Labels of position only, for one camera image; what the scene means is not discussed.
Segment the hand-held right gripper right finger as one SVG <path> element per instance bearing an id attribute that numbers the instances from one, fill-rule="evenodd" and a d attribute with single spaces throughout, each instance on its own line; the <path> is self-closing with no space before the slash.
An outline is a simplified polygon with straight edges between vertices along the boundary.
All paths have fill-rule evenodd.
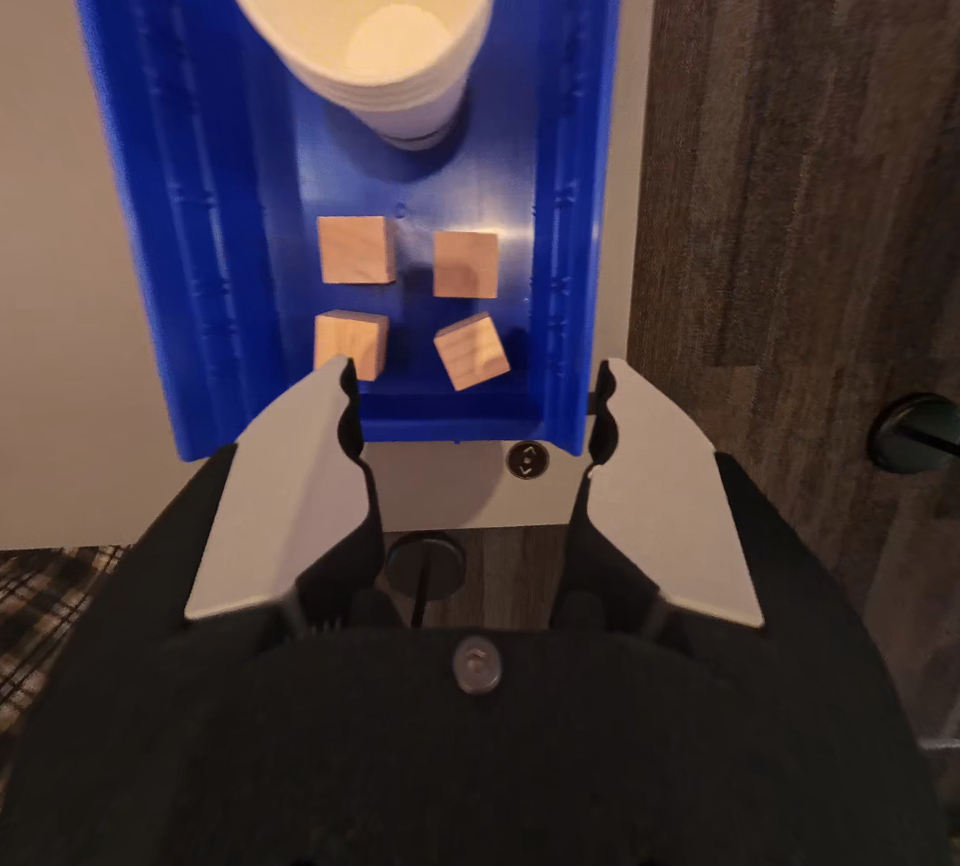
<path id="1" fill-rule="evenodd" d="M 714 444 L 623 359 L 598 370 L 587 449 L 562 598 L 596 597 L 612 630 L 643 630 L 657 603 L 762 628 Z"/>

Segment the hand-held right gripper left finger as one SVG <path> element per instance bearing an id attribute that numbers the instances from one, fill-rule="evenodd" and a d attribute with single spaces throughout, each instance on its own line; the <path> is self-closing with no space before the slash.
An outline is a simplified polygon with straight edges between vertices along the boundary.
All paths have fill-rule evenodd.
<path id="1" fill-rule="evenodd" d="M 362 458 L 354 363 L 335 356 L 238 436 L 188 620 L 268 605 L 339 620 L 384 562 L 373 473 Z"/>

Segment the wooden cube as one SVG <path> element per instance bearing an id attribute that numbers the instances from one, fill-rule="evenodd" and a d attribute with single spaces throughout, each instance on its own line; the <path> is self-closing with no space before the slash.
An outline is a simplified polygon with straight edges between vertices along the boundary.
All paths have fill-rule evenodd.
<path id="1" fill-rule="evenodd" d="M 496 325 L 487 311 L 438 330 L 433 343 L 457 392 L 504 376 L 511 370 Z"/>
<path id="2" fill-rule="evenodd" d="M 433 295 L 495 299 L 499 245 L 495 233 L 444 231 L 433 236 Z"/>
<path id="3" fill-rule="evenodd" d="M 390 318 L 387 315 L 335 309 L 314 320 L 314 369 L 330 359 L 353 361 L 357 380 L 373 382 L 386 365 Z"/>
<path id="4" fill-rule="evenodd" d="M 317 217 L 325 284 L 385 285 L 397 279 L 395 222 L 385 215 Z"/>

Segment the blue plastic bin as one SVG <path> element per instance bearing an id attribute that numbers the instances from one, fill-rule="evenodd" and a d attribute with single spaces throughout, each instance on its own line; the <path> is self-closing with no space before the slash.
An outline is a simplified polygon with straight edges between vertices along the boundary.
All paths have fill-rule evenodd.
<path id="1" fill-rule="evenodd" d="M 495 0 L 450 134 L 396 149 L 282 65 L 235 0 L 76 0 L 177 451 L 233 442 L 307 375 L 315 316 L 390 318 L 368 442 L 586 433 L 619 0 Z M 385 215 L 392 284 L 325 284 L 317 217 Z M 433 295 L 437 232 L 495 233 L 495 299 Z M 510 372 L 433 343 L 487 311 Z"/>

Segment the round desk control button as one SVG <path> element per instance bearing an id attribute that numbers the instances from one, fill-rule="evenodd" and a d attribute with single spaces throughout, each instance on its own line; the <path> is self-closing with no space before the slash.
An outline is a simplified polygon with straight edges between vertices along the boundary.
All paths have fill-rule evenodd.
<path id="1" fill-rule="evenodd" d="M 546 446 L 536 441 L 517 442 L 506 453 L 506 468 L 509 474 L 523 480 L 536 479 L 549 468 L 549 452 Z"/>

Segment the black round stand base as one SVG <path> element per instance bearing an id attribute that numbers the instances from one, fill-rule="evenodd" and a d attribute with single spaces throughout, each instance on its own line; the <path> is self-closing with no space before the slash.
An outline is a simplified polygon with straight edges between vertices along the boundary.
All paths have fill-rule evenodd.
<path id="1" fill-rule="evenodd" d="M 466 579 L 463 548 L 447 533 L 403 534 L 386 554 L 384 575 L 390 589 L 412 600 L 410 625 L 424 624 L 428 604 L 446 600 Z"/>

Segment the person in plaid shirt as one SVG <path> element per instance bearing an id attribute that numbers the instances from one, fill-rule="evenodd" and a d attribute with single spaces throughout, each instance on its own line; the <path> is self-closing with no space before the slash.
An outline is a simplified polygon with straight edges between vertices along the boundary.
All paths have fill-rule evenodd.
<path id="1" fill-rule="evenodd" d="M 91 598 L 129 550 L 113 545 L 2 551 L 2 738 L 17 727 Z"/>

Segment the dark chair caster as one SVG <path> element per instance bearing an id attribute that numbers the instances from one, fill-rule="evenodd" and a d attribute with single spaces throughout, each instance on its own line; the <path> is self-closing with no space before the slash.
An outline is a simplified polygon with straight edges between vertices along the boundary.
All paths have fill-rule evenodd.
<path id="1" fill-rule="evenodd" d="M 916 476 L 939 472 L 959 459 L 959 407 L 936 393 L 911 393 L 873 420 L 867 456 L 882 472 Z"/>

